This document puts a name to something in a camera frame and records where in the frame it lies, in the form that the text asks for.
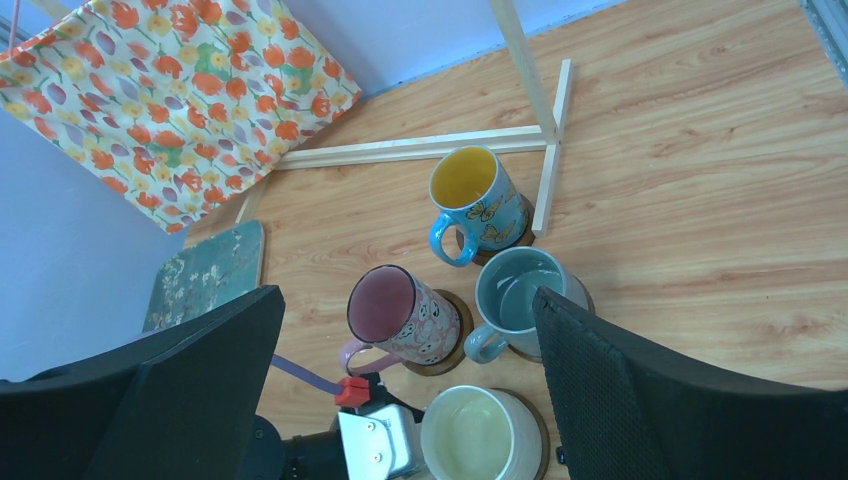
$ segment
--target wooden stick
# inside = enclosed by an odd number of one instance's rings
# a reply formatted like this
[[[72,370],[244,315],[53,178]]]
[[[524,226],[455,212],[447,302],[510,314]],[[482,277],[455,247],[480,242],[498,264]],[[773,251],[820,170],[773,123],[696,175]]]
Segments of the wooden stick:
[[[277,164],[277,169],[291,170],[439,158],[466,145],[482,145],[495,153],[512,153],[544,150],[547,142],[538,125],[498,128],[341,147],[295,150],[283,156]]]
[[[274,172],[269,173],[256,185],[247,189],[244,202],[241,204],[238,215],[236,215],[235,224],[244,223],[248,220],[253,220],[256,216],[256,210],[259,208],[259,202],[262,201],[262,194],[265,192],[265,187],[268,186],[268,177]]]
[[[539,196],[536,197],[536,213],[533,215],[533,233],[543,238],[548,234],[548,221],[551,216],[551,206],[557,184],[559,157],[562,154],[562,143],[565,136],[565,124],[568,120],[568,103],[571,98],[572,79],[571,60],[563,60],[559,70],[559,84],[554,100],[553,115],[556,117],[559,138],[553,145],[545,149],[545,163],[542,165],[542,180],[539,182]]]
[[[489,0],[489,5],[492,7],[498,25],[501,27],[509,54],[513,63],[515,63],[515,68],[518,69],[518,74],[521,76],[521,83],[527,90],[527,96],[530,97],[530,105],[536,112],[536,119],[539,121],[539,127],[542,128],[542,135],[548,145],[553,145],[557,142],[559,136],[557,135],[556,121],[551,115],[551,102],[548,100],[542,79],[539,77],[539,71],[536,69],[536,60],[530,50],[527,36],[524,35],[524,29],[521,27],[521,20],[518,18],[518,12],[515,11],[515,4],[512,3],[512,0]]]

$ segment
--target ceramic mug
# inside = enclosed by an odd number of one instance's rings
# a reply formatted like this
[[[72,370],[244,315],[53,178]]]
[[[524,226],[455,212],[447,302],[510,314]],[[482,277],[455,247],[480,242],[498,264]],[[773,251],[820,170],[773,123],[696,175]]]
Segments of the ceramic mug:
[[[454,350],[460,333],[453,304],[397,265],[362,276],[347,303],[347,323],[354,338],[339,352],[339,364],[348,375],[378,372],[403,361],[439,363]],[[388,355],[350,368],[354,355],[373,347]]]
[[[521,195],[498,157],[485,147],[462,147],[442,158],[430,176],[430,199],[441,210],[430,229],[430,248],[455,267],[468,265],[478,249],[512,245],[527,227]],[[458,258],[442,248],[442,236],[454,225],[465,242]]]
[[[468,358],[489,363],[509,345],[540,357],[533,297],[542,286],[583,308],[589,307],[583,286],[550,253],[535,247],[515,247],[492,257],[477,277],[474,296],[483,324],[465,339]]]
[[[542,462],[542,432],[512,395],[460,385],[427,407],[421,449],[439,480],[533,480]]]

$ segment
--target wooden floor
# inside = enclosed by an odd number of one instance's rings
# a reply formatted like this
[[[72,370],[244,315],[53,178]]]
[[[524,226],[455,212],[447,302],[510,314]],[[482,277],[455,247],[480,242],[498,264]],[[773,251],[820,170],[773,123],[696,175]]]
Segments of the wooden floor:
[[[586,284],[599,315],[734,371],[848,387],[848,93],[797,1],[629,0],[531,45],[551,96],[560,61],[577,68],[551,233],[536,245]],[[315,144],[531,123],[500,51],[369,101]],[[535,198],[541,153],[502,161]],[[348,295],[384,263],[477,315],[479,267],[449,267],[427,245],[434,165],[271,177],[258,218],[264,282],[287,302],[277,353],[340,378]],[[456,384],[517,390],[559,444],[542,367],[513,353],[384,379],[419,407]],[[268,374],[259,413],[283,436],[325,430],[334,412],[329,396]],[[547,478],[568,475],[554,464]]]

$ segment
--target cork coaster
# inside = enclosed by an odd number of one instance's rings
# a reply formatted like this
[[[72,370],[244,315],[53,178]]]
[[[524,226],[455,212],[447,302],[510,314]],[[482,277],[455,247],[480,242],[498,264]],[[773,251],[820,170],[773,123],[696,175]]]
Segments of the cork coaster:
[[[493,388],[492,390],[497,390],[499,392],[506,393],[507,395],[512,395],[516,398],[516,400],[520,401],[527,407],[527,410],[530,410],[530,413],[533,415],[533,418],[536,420],[536,424],[539,425],[539,433],[542,434],[542,462],[539,463],[539,471],[536,472],[536,476],[533,477],[533,480],[542,480],[545,478],[545,474],[548,473],[548,465],[551,462],[551,435],[548,432],[548,424],[545,423],[545,418],[542,417],[542,412],[533,405],[533,402],[527,400],[520,393],[514,392],[512,390],[506,388]]]
[[[577,283],[580,284],[580,286],[583,288],[583,293],[586,294],[586,303],[589,305],[589,311],[592,312],[592,313],[595,313],[595,301],[592,300],[592,295],[589,295],[589,290],[586,289],[586,285],[583,285],[583,282],[581,282],[579,278],[577,278],[577,277],[574,277],[574,278],[577,279]],[[512,345],[509,346],[509,349],[512,350],[513,353],[515,353],[519,357],[523,358],[524,360],[529,360],[533,363],[542,363],[542,357],[536,357],[536,356],[533,356],[533,355],[526,354],[526,353],[522,352],[521,350],[513,347]]]

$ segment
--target white wall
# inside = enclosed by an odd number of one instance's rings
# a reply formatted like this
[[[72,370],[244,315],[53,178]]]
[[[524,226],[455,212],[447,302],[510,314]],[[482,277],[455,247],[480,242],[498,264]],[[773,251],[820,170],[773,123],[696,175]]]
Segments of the white wall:
[[[43,28],[41,13],[23,1],[21,27],[38,33]],[[80,3],[60,1],[69,8]],[[515,0],[515,7],[524,30],[535,35],[623,1]],[[7,2],[3,14],[9,16],[13,2]],[[488,0],[284,2],[356,77],[366,96],[503,47]]]

